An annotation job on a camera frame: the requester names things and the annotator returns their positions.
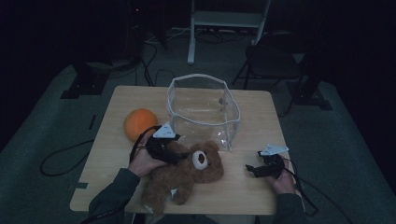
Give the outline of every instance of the white stand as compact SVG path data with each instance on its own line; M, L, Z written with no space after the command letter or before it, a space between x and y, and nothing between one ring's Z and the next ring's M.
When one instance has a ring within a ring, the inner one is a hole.
M262 37L262 30L267 19L271 0L265 1L262 13L218 12L218 11L195 11L195 0L191 0L191 32L188 64L194 64L195 56L195 25L232 26L257 28L257 43Z

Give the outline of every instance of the transparent container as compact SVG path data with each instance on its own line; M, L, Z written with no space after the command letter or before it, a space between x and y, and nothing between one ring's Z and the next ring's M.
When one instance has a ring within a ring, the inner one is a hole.
M168 89L167 110L181 144L214 140L221 150L232 150L240 112L225 81L203 74L176 77Z

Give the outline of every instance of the black chair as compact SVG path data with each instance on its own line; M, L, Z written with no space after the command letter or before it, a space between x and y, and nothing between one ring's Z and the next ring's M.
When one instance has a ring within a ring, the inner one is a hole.
M271 87L272 89L281 80L298 79L287 110L283 114L278 114L279 116L285 116L290 112L293 99L298 95L303 80L303 75L294 55L303 55L304 53L303 41L296 34L288 32L265 34L256 45L247 47L247 59L234 78L233 84L238 78L243 78L245 80L245 90L250 79L275 79L276 82ZM246 67L246 75L242 77L241 75Z

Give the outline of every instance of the teddy bear ear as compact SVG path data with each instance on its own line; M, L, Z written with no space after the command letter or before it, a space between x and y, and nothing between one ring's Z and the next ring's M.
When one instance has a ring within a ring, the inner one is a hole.
M206 141L206 142L205 142L205 148L206 148L206 149L208 149L208 148L213 148L213 149L215 149L216 151L219 151L219 146L218 146L218 144L216 144L213 140L208 140L208 141Z

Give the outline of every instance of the teddy bear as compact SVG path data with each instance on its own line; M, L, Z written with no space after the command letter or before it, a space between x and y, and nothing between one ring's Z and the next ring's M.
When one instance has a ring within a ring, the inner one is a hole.
M178 142L167 146L177 153L189 152L187 159L177 164L167 164L151 171L150 180L142 193L143 206L154 216L163 213L166 198L177 205L184 204L192 193L195 183L209 183L220 180L224 169L219 155L219 146L211 140L193 145L187 149Z

